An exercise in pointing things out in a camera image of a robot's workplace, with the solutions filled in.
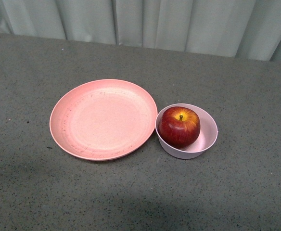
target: white curtain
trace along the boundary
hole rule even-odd
[[[281,62],[281,0],[0,0],[0,32]]]

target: bowl rim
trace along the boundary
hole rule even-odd
[[[158,122],[157,120],[158,120],[158,117],[160,116],[160,114],[161,114],[162,112],[166,111],[168,108],[171,108],[171,107],[176,107],[176,106],[186,107],[187,105],[188,105],[188,106],[192,106],[192,107],[196,107],[196,108],[198,108],[199,110],[204,111],[204,112],[209,116],[209,118],[212,119],[212,121],[214,122],[214,125],[215,125],[214,128],[215,128],[215,131],[216,131],[216,133],[217,133],[217,134],[216,134],[216,137],[215,137],[214,140],[213,140],[213,142],[212,142],[208,147],[206,147],[206,148],[204,148],[204,149],[202,149],[202,150],[199,150],[199,151],[197,151],[197,152],[189,152],[189,151],[185,151],[185,150],[182,150],[182,149],[174,148],[173,146],[169,145],[168,143],[166,143],[166,142],[162,139],[162,137],[160,136],[160,134],[159,134],[159,132],[158,132],[158,129],[157,129],[157,122]],[[209,148],[211,148],[211,147],[213,146],[213,144],[215,144],[215,142],[217,141],[217,137],[218,137],[217,123],[215,122],[215,120],[213,119],[213,117],[212,117],[207,111],[205,111],[204,109],[202,109],[202,108],[200,108],[200,107],[198,107],[198,106],[192,105],[192,104],[188,104],[188,103],[175,103],[175,104],[171,104],[171,105],[169,105],[169,106],[163,108],[163,109],[158,113],[158,115],[157,115],[157,117],[156,117],[156,119],[155,119],[155,131],[156,131],[156,133],[157,133],[159,139],[162,140],[165,145],[167,145],[168,147],[170,147],[170,148],[173,149],[173,150],[177,150],[177,151],[179,151],[179,152],[186,153],[186,154],[198,154],[198,153],[203,153],[204,151],[206,151],[206,150],[208,150]]]

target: speckled countertop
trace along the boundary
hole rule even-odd
[[[215,145],[167,154],[154,132],[133,153],[91,162],[49,130],[69,90],[123,79],[205,109]],[[0,34],[0,230],[281,230],[281,64]]]

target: curtain fold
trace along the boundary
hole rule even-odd
[[[281,0],[0,0],[0,33],[281,62]]]

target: plate rim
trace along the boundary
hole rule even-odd
[[[151,125],[151,129],[149,130],[148,132],[148,135],[147,135],[147,138],[145,139],[145,141],[143,143],[141,143],[140,145],[137,145],[135,147],[135,149],[131,150],[130,152],[123,152],[122,154],[120,155],[115,155],[115,156],[112,156],[110,158],[93,158],[93,157],[84,157],[84,156],[81,156],[81,155],[78,155],[78,154],[75,154],[73,152],[70,152],[68,150],[66,150],[58,141],[57,139],[55,138],[54,134],[53,134],[53,131],[52,131],[52,118],[53,118],[53,114],[56,110],[56,108],[58,107],[58,105],[60,104],[60,102],[62,100],[64,100],[64,98],[70,94],[71,92],[75,91],[76,89],[78,88],[81,88],[82,86],[84,85],[87,85],[87,84],[90,84],[90,83],[94,83],[94,82],[100,82],[100,81],[105,81],[105,82],[108,82],[108,81],[115,81],[115,82],[124,82],[124,83],[128,83],[128,84],[131,84],[131,85],[134,85],[135,87],[137,87],[138,89],[142,90],[143,92],[146,93],[146,95],[148,95],[148,97],[151,99],[152,101],[152,106],[154,106],[154,114],[155,114],[155,118],[153,118],[153,122],[152,122],[152,125]],[[143,87],[133,83],[133,82],[130,82],[130,81],[127,81],[127,80],[122,80],[122,79],[115,79],[115,78],[108,78],[108,79],[98,79],[98,80],[93,80],[93,81],[89,81],[89,82],[86,82],[86,83],[83,83],[79,86],[76,86],[74,88],[72,88],[71,90],[69,90],[67,93],[65,93],[59,100],[58,102],[55,104],[55,106],[53,107],[52,109],[52,112],[51,112],[51,115],[50,115],[50,120],[49,120],[49,129],[50,129],[50,132],[51,132],[51,136],[53,138],[53,140],[55,141],[55,143],[62,149],[64,150],[66,153],[69,153],[70,155],[73,155],[75,157],[78,157],[78,158],[81,158],[81,159],[85,159],[85,160],[90,160],[90,161],[108,161],[108,160],[114,160],[114,159],[118,159],[118,158],[121,158],[123,156],[126,156],[132,152],[134,152],[135,150],[139,149],[142,145],[144,145],[144,143],[150,138],[150,136],[152,135],[152,133],[154,132],[155,130],[155,119],[158,115],[158,109],[157,109],[157,105],[156,105],[156,102],[154,100],[154,98],[152,97],[152,95],[147,91],[145,90]]]

